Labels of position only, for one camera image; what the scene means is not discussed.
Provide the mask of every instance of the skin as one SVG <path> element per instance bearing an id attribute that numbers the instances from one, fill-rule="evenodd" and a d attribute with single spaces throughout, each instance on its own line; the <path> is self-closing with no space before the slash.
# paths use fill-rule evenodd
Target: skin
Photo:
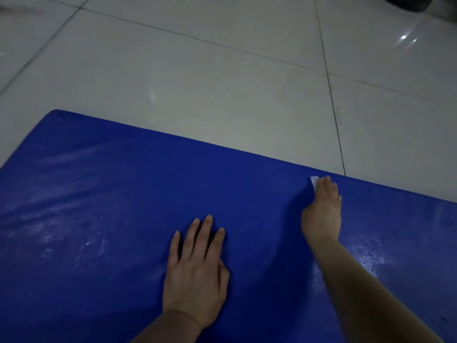
<path id="1" fill-rule="evenodd" d="M 301 229 L 322 271 L 346 340 L 442 343 L 338 242 L 341 202 L 330 177 L 318 179 L 315 199 L 302 212 Z M 180 234 L 175 233 L 164 283 L 163 313 L 133 343 L 193 343 L 217 318 L 230 276 L 220 259 L 225 230 L 217 231 L 206 252 L 213 218 L 206 217 L 197 234 L 199 223 L 195 219 L 190 226 L 181 259 Z"/>

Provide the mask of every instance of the blue vinyl mat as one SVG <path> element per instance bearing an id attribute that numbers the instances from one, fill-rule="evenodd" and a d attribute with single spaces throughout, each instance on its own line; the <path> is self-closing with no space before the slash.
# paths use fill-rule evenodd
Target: blue vinyl mat
<path id="1" fill-rule="evenodd" d="M 309 178 L 327 174 L 50 112 L 0 171 L 0 340 L 128 342 L 161 312 L 174 231 L 211 213 L 231 278 L 200 342 L 343 342 L 299 228 Z M 331 176 L 342 243 L 457 342 L 457 204 Z"/>

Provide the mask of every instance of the white tissue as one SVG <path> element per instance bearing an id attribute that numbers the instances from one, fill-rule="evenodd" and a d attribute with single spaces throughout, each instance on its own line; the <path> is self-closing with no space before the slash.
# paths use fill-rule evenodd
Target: white tissue
<path id="1" fill-rule="evenodd" d="M 316 190 L 317 179 L 319 179 L 319 177 L 316 177 L 316 176 L 311 177 L 311 183 L 313 184 L 313 187 L 315 190 Z"/>

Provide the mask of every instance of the hand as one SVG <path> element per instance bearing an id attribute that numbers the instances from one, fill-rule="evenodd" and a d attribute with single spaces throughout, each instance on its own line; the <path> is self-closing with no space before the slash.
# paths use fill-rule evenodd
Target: hand
<path id="1" fill-rule="evenodd" d="M 163 312 L 186 313 L 202 330 L 214 323 L 225 302 L 230 273 L 220 259 L 225 230 L 217 231 L 208 248 L 213 217 L 206 217 L 197 235 L 199 224 L 200 220 L 195 219 L 189 227 L 181 259 L 178 258 L 179 231 L 171 240 Z"/>
<path id="2" fill-rule="evenodd" d="M 302 232 L 314 251 L 322 243 L 337 241 L 341 229 L 341 196 L 329 176 L 319 178 L 315 199 L 302 212 Z"/>

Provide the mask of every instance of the dark rounded object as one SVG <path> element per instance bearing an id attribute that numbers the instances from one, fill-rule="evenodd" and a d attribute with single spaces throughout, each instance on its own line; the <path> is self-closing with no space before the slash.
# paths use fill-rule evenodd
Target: dark rounded object
<path id="1" fill-rule="evenodd" d="M 423 12 L 430 6 L 432 0 L 386 0 L 392 5 L 411 12 Z"/>

